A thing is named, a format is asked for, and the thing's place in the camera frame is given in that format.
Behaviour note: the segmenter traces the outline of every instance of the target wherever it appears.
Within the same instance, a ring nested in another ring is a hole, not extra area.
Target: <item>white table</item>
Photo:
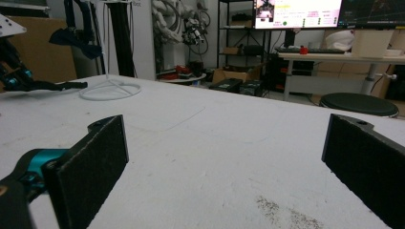
[[[321,155],[330,113],[402,145],[404,121],[121,79],[142,91],[106,102],[77,91],[0,94],[0,177],[27,151],[70,148],[87,125],[123,115],[130,161],[90,228],[386,228]],[[57,228],[47,195],[31,210],[37,228]]]
[[[284,100],[288,100],[289,93],[329,94],[329,93],[360,93],[370,94],[378,64],[405,64],[405,56],[384,56],[383,58],[364,58],[348,54],[298,54],[279,53],[279,56],[288,60],[288,72],[284,90]],[[367,63],[370,68],[364,80],[340,79],[323,76],[301,76],[292,74],[292,64],[298,61],[321,61],[342,63]]]
[[[159,82],[164,82],[164,83],[177,83],[177,84],[181,84],[181,83],[195,83],[195,82],[199,82],[200,80],[204,79],[206,77],[206,73],[202,73],[202,75],[200,76],[194,76],[194,77],[190,77],[188,79],[159,79]]]

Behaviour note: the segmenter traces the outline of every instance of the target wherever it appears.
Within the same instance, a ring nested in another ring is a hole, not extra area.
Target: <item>floor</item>
[[[264,97],[283,101],[284,95],[283,95],[283,93],[265,91]],[[306,105],[310,105],[310,106],[318,106],[317,102],[312,101],[310,96],[308,96],[307,94],[290,94],[288,96],[288,102],[301,103],[301,104],[306,104]]]
[[[269,99],[276,99],[283,101],[283,93],[277,93],[273,91],[265,92],[264,97]],[[290,94],[288,96],[288,102],[306,104],[310,106],[318,106],[319,98],[312,97],[308,94]],[[405,102],[401,101],[392,101],[399,109],[398,119],[405,120]]]

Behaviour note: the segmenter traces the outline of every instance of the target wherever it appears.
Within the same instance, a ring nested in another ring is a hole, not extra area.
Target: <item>computer screen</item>
[[[343,0],[338,28],[405,29],[405,1]]]
[[[342,0],[254,0],[257,30],[336,28]]]

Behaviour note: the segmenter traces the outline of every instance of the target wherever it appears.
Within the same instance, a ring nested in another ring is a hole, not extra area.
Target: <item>white desk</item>
[[[195,81],[200,81],[200,80],[204,79],[205,77],[206,77],[206,73],[203,73],[200,76],[190,77],[188,79],[159,79],[158,81],[164,82],[164,83],[178,83],[178,84],[188,83],[188,82],[194,83]]]
[[[130,161],[90,228],[386,228],[321,160],[333,110],[122,80],[142,91],[0,94],[0,177],[27,151],[70,148],[87,125],[123,115]],[[405,144],[403,120],[336,112]],[[48,196],[31,210],[37,228],[57,228]]]
[[[361,93],[370,94],[378,64],[405,64],[405,56],[384,56],[383,58],[362,58],[345,54],[298,54],[279,53],[279,56],[288,60],[288,73],[284,90],[284,100],[288,100],[289,93],[329,94],[329,93]],[[364,80],[339,79],[334,77],[300,76],[292,75],[292,63],[299,61],[321,61],[342,63],[371,64],[367,77]]]

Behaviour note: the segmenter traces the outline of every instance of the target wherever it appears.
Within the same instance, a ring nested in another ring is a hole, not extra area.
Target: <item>black stool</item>
[[[321,97],[319,106],[387,117],[397,117],[399,112],[395,104],[382,98],[365,94],[326,94]]]

